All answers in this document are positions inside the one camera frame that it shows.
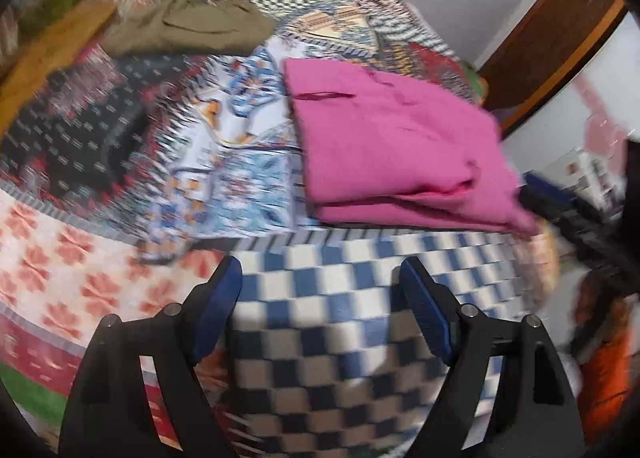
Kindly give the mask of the orange sleeve forearm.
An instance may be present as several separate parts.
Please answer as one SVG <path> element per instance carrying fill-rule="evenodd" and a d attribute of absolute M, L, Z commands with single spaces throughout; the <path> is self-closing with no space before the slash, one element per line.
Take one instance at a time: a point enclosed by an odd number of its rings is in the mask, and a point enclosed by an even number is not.
<path fill-rule="evenodd" d="M 630 306 L 625 300 L 613 303 L 611 331 L 590 360 L 579 365 L 582 389 L 577 405 L 588 446 L 596 444 L 613 426 L 630 392 L 629 312 Z"/>

